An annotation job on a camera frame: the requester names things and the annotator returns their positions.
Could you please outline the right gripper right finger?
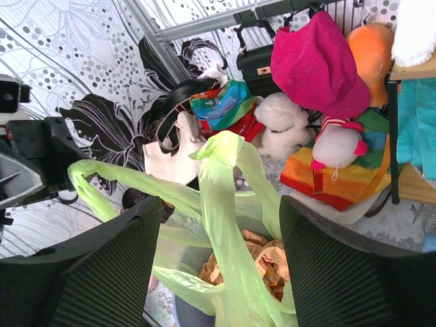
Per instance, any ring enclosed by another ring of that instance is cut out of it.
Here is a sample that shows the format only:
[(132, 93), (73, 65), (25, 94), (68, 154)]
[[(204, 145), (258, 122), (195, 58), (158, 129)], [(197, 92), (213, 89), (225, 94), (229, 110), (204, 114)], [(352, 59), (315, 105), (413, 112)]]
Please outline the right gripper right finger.
[(435, 252), (382, 243), (282, 196), (299, 326), (434, 326)]

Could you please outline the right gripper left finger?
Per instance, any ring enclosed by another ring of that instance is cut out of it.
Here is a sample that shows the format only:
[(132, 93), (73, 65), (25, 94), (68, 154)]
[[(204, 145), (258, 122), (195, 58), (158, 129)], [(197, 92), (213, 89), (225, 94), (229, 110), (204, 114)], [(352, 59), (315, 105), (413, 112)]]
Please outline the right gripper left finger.
[(146, 326), (161, 200), (24, 257), (1, 260), (2, 326)]

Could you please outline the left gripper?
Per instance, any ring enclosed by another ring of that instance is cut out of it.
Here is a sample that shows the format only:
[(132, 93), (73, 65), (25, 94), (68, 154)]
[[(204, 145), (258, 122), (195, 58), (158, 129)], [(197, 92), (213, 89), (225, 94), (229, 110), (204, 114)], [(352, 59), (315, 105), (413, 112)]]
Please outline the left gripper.
[(86, 158), (61, 117), (8, 121), (1, 136), (1, 224), (13, 223), (8, 208), (74, 190), (67, 169)]

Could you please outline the green plastic trash bag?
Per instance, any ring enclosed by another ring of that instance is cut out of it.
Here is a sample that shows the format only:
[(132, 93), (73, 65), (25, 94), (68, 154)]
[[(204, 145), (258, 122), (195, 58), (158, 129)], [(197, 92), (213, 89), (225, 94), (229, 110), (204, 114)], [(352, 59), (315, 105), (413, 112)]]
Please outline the green plastic trash bag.
[[(179, 298), (215, 316), (216, 326), (296, 326), (290, 282), (279, 302), (266, 289), (241, 234), (246, 229), (268, 241), (282, 240), (280, 197), (257, 149), (223, 131), (191, 158), (200, 162), (199, 190), (91, 159), (73, 163), (68, 174), (79, 197), (102, 221), (114, 219), (117, 211), (88, 182), (94, 174), (174, 206), (159, 230), (153, 274)], [(200, 278), (212, 253), (224, 279), (220, 285)]]

